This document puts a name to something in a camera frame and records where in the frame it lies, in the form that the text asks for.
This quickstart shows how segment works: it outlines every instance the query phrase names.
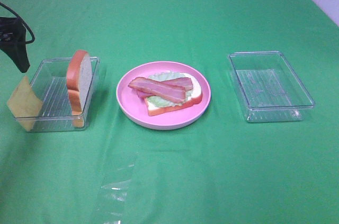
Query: transparent plastic sheet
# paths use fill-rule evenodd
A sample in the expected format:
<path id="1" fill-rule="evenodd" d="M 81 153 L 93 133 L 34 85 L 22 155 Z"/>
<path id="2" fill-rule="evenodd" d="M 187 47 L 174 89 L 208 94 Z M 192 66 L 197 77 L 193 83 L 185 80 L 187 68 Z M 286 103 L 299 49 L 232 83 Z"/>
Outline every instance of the transparent plastic sheet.
<path id="1" fill-rule="evenodd" d="M 137 153 L 109 158 L 90 218 L 95 224 L 121 224 Z"/>

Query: sandwich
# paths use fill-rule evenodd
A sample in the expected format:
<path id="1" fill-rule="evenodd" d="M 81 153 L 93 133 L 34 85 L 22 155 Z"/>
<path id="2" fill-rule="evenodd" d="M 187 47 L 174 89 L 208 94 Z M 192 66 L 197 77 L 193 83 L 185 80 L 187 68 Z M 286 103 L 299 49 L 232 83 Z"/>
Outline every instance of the sandwich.
<path id="1" fill-rule="evenodd" d="M 186 109 L 202 100 L 201 86 L 189 73 L 166 71 L 136 77 L 128 86 L 144 99 L 149 116 Z"/>

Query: pink plate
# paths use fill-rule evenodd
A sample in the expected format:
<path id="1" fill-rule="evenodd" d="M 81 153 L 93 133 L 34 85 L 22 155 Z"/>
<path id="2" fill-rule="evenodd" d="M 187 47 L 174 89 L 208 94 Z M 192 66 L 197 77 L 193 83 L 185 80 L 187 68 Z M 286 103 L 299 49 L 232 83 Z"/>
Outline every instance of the pink plate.
<path id="1" fill-rule="evenodd" d="M 128 87 L 128 84 L 138 76 L 148 77 L 163 71 L 189 73 L 194 76 L 201 85 L 202 101 L 186 109 L 150 117 L 147 114 L 146 104 L 137 96 L 135 90 Z M 186 64 L 173 61 L 154 61 L 130 70 L 120 79 L 117 85 L 117 100 L 125 115 L 133 122 L 155 130 L 174 130 L 191 124 L 204 113 L 211 100 L 211 89 L 206 78 Z"/>

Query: cheese slice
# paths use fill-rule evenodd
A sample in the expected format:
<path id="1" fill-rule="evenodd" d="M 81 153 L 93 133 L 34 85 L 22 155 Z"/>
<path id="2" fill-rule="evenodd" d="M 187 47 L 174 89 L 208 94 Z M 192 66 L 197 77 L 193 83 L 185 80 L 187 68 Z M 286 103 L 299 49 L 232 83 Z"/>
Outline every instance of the cheese slice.
<path id="1" fill-rule="evenodd" d="M 36 117 L 42 108 L 43 102 L 35 95 L 28 77 L 24 76 L 18 86 L 13 91 L 10 99 L 7 101 L 7 106 L 11 110 L 14 117 Z M 21 126 L 30 131 L 35 121 L 19 121 Z"/>

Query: toast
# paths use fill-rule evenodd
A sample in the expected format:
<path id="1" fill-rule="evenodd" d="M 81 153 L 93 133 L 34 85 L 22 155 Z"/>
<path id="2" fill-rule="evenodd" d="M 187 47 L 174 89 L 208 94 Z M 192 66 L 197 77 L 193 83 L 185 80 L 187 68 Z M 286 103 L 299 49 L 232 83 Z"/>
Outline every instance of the toast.
<path id="1" fill-rule="evenodd" d="M 68 99 L 72 115 L 83 113 L 88 90 L 92 81 L 92 66 L 88 52 L 78 50 L 71 59 L 66 75 Z M 83 127 L 84 119 L 74 119 L 73 126 Z"/>

